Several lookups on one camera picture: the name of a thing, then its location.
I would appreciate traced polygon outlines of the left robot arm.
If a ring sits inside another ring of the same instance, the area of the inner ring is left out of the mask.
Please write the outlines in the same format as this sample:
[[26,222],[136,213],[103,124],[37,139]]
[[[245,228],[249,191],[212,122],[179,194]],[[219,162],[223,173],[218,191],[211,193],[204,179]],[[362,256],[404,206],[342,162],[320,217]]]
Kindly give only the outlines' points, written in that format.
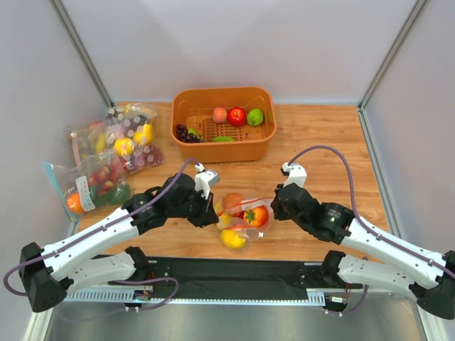
[[130,197],[109,216],[67,239],[45,247],[35,242],[21,250],[19,277],[34,313],[56,307],[68,295],[110,281],[146,279],[149,263],[138,247],[100,258],[101,251],[151,229],[169,218],[183,218],[195,227],[218,222],[211,186],[219,181],[213,170],[195,177],[183,173]]

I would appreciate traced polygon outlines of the fake persimmon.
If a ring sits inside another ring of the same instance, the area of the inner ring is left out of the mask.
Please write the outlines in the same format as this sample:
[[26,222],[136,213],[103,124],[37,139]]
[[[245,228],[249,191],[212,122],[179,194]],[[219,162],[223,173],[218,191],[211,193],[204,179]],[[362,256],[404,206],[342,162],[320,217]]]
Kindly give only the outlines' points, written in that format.
[[262,205],[244,211],[243,220],[250,226],[263,227],[269,220],[267,207]]

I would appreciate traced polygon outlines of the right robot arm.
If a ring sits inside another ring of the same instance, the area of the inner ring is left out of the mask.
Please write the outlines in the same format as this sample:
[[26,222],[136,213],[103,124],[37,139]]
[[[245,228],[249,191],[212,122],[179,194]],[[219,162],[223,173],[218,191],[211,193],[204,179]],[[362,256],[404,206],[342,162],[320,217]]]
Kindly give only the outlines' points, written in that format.
[[409,270],[417,303],[427,312],[454,319],[454,252],[430,256],[368,225],[354,211],[336,203],[319,203],[297,184],[278,185],[272,202],[277,220],[291,220],[313,237],[361,250],[386,264]]

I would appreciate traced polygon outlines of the orange zip top bag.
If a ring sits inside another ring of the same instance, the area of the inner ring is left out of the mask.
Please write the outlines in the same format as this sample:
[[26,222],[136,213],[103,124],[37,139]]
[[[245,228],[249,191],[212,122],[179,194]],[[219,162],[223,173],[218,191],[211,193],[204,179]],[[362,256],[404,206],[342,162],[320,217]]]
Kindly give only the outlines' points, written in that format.
[[246,221],[244,221],[243,219],[241,220],[237,217],[233,217],[232,226],[227,227],[225,229],[235,230],[239,233],[240,236],[244,237],[247,240],[244,247],[246,247],[253,240],[263,238],[264,232],[266,231],[266,229],[269,228],[274,222],[274,214],[273,214],[273,210],[272,210],[272,206],[271,206],[272,201],[273,201],[272,197],[245,198],[243,196],[243,201],[241,203],[239,203],[236,206],[233,206],[229,209],[226,209],[226,210],[224,209],[224,212],[226,214],[232,215],[232,213],[234,213],[234,212],[245,211],[248,209],[252,209],[253,207],[258,207],[258,206],[264,205],[267,207],[267,210],[269,212],[268,222],[263,227],[253,227],[253,226],[250,226],[248,223],[246,223]]

